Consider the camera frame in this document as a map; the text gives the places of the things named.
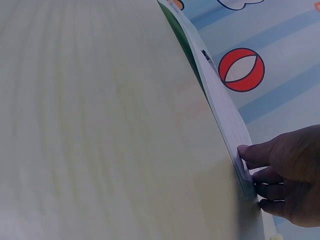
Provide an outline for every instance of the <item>fingernail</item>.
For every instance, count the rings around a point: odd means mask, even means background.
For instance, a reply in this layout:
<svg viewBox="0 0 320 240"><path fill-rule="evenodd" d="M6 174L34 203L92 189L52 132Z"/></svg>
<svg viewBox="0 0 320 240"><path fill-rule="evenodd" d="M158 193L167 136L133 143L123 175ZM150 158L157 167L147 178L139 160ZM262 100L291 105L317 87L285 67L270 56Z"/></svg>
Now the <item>fingernail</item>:
<svg viewBox="0 0 320 240"><path fill-rule="evenodd" d="M239 145L238 146L238 152L243 153L247 147L249 147L248 145Z"/></svg>

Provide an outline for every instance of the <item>hand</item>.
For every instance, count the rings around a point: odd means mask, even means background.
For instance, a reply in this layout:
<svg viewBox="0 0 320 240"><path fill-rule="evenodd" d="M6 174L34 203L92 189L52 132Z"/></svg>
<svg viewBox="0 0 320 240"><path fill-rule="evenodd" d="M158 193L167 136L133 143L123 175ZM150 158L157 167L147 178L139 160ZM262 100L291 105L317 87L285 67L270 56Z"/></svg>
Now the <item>hand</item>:
<svg viewBox="0 0 320 240"><path fill-rule="evenodd" d="M320 226L320 125L238 147L253 174L260 207L302 227Z"/></svg>

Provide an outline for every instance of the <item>paper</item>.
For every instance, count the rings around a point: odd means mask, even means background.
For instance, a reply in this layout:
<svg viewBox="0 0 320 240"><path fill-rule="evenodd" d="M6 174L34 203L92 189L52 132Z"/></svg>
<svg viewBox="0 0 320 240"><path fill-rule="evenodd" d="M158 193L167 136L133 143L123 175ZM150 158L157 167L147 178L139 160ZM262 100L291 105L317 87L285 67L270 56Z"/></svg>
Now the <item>paper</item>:
<svg viewBox="0 0 320 240"><path fill-rule="evenodd" d="M212 64L208 62L208 58L209 61L211 58L207 54L206 46L197 34L197 30L192 24L187 24L188 20L176 9L175 4L171 3L170 6L172 14L181 25L187 38L201 78L203 90L230 153L243 193L249 199L255 196L256 192L249 170L244 161L239 157L237 150L237 147L241 144L252 144L247 127L227 93L225 86L220 81L216 73L216 67L213 62Z"/></svg>
<svg viewBox="0 0 320 240"><path fill-rule="evenodd" d="M241 144L251 145L250 135L225 86L203 55L202 50L195 43L193 43L193 48L197 59L196 62L200 66L198 70L207 99L229 150L243 192L249 199L255 196L256 193L252 177L246 163L239 157L237 147Z"/></svg>

